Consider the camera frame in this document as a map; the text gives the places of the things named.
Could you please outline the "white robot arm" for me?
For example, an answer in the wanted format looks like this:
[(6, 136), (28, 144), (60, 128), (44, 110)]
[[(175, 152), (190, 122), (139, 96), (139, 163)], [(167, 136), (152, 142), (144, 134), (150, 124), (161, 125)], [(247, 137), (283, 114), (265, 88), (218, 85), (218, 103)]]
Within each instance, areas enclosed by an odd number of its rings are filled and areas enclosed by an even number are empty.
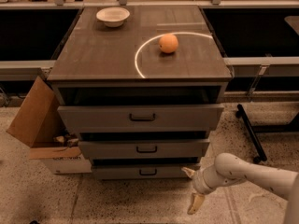
[(193, 170), (183, 167), (182, 171), (192, 180), (192, 186), (196, 190), (191, 197), (189, 215), (195, 214), (205, 196), (217, 188), (249, 181), (288, 202), (283, 224), (299, 224), (297, 172), (249, 163), (230, 153), (221, 153), (206, 168)]

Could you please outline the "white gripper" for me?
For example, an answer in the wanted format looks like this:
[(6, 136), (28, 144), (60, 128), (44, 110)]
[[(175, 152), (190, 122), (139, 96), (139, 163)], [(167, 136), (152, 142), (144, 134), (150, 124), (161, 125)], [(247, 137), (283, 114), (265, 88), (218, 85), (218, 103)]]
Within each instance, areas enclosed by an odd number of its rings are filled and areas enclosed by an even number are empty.
[(204, 195), (208, 195), (218, 187), (217, 172), (214, 166), (209, 166), (196, 172), (188, 167), (182, 167), (181, 170), (187, 177), (192, 178), (193, 187), (198, 192), (192, 194), (191, 203), (188, 208), (188, 214), (194, 215), (203, 204), (205, 200)]

